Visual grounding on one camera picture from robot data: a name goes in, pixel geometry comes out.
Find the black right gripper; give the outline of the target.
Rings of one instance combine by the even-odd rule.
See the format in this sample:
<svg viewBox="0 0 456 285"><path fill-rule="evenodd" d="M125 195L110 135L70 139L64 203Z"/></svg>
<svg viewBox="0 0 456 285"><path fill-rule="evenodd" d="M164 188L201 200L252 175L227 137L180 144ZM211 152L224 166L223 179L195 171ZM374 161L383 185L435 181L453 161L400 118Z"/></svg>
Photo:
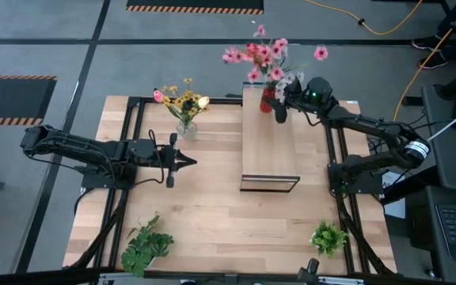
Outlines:
<svg viewBox="0 0 456 285"><path fill-rule="evenodd" d="M291 108L303 112L310 122L309 113L326 117L336 105L333 88L322 77L310 79L305 88L302 88L301 82L296 78L292 83L285 84L283 89L277 89L275 98L267 97L266 102L274 110L278 124L286 122L287 110Z"/></svg>

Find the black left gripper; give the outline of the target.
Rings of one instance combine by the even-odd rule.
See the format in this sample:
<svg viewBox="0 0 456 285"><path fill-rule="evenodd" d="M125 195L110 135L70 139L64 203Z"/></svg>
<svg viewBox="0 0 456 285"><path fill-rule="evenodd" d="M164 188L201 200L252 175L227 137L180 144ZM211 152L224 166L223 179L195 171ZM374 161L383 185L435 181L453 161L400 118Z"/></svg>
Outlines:
<svg viewBox="0 0 456 285"><path fill-rule="evenodd" d="M156 136L153 131L149 132L148 139L137 139L128 143L129 163L136 167L147 167L160 169L161 177L147 178L135 182L132 186L156 182L165 183L167 188L174 186L173 174L184 167L195 165L197 161L182 154L176 149L177 133L172 133L168 144L157 144Z"/></svg>

